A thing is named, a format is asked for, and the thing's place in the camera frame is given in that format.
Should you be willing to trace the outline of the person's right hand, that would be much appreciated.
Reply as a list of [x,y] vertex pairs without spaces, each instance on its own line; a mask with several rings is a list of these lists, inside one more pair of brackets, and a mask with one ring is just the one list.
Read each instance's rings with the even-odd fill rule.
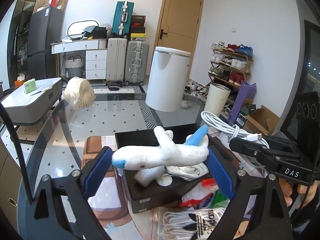
[[[281,188],[281,190],[283,192],[286,205],[290,206],[292,204],[292,198],[291,198],[291,194],[293,193],[292,185],[287,180],[281,179],[281,178],[279,178],[279,185],[280,185],[280,188]],[[308,205],[313,200],[313,198],[316,195],[317,187],[318,187],[318,181],[315,181],[313,183],[313,185],[310,186],[310,189],[309,189],[308,193],[306,193],[308,187],[304,186],[304,185],[298,185],[296,191],[299,194],[306,195],[306,199],[305,199],[305,202],[303,204],[303,207]]]

